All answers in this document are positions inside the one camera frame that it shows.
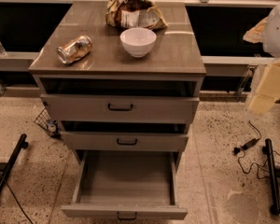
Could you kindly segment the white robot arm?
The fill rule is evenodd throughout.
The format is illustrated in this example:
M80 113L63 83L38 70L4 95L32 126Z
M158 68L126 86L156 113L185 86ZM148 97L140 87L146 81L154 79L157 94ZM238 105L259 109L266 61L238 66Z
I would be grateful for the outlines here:
M256 69L251 93L245 102L247 112L261 116L280 99L280 2L267 18L245 33L244 40L261 42L263 50L274 57L265 67L259 66Z

